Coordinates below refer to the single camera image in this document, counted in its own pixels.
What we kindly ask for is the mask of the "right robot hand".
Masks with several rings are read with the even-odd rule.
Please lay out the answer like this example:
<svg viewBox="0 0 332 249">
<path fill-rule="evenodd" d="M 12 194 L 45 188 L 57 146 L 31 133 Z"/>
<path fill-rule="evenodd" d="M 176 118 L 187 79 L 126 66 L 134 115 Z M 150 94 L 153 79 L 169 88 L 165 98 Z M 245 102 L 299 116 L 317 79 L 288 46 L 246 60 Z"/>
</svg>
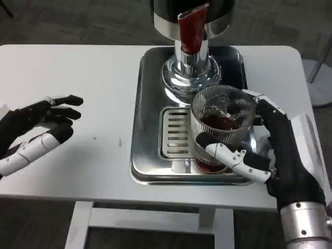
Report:
<svg viewBox="0 0 332 249">
<path fill-rule="evenodd" d="M 286 113 L 263 94 L 249 90 L 244 93 L 256 103 L 264 125 L 270 132 L 275 171 L 269 169 L 269 159 L 240 147 L 233 148 L 210 133 L 199 133 L 195 137 L 196 143 L 235 173 L 265 184 L 268 194 L 276 198 L 278 210 L 297 202 L 326 206 L 323 186 L 305 167 L 292 123 Z"/>
</svg>

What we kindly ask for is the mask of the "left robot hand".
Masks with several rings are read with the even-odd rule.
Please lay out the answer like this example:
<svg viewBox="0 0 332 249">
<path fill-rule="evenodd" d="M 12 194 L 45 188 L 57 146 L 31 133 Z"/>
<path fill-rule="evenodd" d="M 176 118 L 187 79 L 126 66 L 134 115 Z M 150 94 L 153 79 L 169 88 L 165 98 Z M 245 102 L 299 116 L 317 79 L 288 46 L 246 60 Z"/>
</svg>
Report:
<svg viewBox="0 0 332 249">
<path fill-rule="evenodd" d="M 72 106 L 84 100 L 75 95 L 46 97 L 24 108 L 10 110 L 1 104 L 1 177 L 9 176 L 65 143 L 73 135 L 73 121 L 81 113 Z M 12 143 L 36 127 L 46 132 L 16 146 Z"/>
</svg>

